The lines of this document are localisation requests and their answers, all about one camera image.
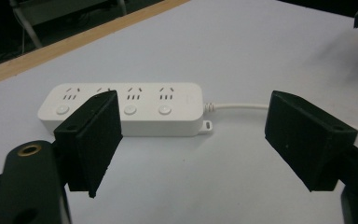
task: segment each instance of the white power strip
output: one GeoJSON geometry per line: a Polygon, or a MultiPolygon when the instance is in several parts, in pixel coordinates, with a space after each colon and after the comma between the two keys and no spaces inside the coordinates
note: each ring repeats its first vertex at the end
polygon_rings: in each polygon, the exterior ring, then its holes
{"type": "Polygon", "coordinates": [[[117,91],[124,136],[194,136],[210,133],[194,83],[68,83],[54,88],[37,116],[50,133],[91,96],[117,91]]]}

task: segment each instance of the brass insert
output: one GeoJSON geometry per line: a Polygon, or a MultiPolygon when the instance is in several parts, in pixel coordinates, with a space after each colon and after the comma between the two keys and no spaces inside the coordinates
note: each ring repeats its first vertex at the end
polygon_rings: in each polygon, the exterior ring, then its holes
{"type": "Polygon", "coordinates": [[[39,145],[29,145],[20,149],[19,152],[17,152],[17,154],[21,157],[32,156],[38,153],[40,149],[42,149],[42,147],[39,145]]]}

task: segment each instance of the white power cord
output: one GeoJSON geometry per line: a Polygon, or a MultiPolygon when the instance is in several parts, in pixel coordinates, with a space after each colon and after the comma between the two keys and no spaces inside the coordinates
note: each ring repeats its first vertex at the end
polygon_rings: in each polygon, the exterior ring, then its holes
{"type": "MultiPolygon", "coordinates": [[[[261,109],[269,110],[268,105],[257,105],[257,104],[215,104],[207,103],[204,105],[204,113],[214,112],[219,109],[261,109]]],[[[352,128],[358,131],[358,126],[350,125],[352,128]]]]}
{"type": "Polygon", "coordinates": [[[268,110],[268,105],[256,105],[256,104],[214,104],[208,103],[204,105],[204,113],[214,112],[218,109],[262,109],[268,110]]]}

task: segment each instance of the white tabletop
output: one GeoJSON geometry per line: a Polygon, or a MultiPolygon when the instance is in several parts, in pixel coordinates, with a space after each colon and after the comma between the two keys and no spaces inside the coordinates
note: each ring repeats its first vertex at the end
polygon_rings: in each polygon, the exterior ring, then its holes
{"type": "MultiPolygon", "coordinates": [[[[217,103],[287,91],[358,125],[352,24],[267,0],[193,0],[139,22],[0,82],[0,173],[12,148],[54,140],[36,113],[66,82],[195,82],[217,103]]],[[[343,223],[342,184],[309,193],[265,140],[265,111],[207,119],[210,135],[124,138],[94,200],[68,193],[74,223],[343,223]]]]}

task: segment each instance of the electrical outlet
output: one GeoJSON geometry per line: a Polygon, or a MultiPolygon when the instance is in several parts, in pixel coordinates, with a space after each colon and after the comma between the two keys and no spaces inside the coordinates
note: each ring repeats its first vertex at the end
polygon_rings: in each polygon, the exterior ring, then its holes
{"type": "Polygon", "coordinates": [[[194,83],[68,83],[54,88],[38,111],[50,133],[91,96],[117,91],[124,136],[194,136],[210,133],[194,83]]]}

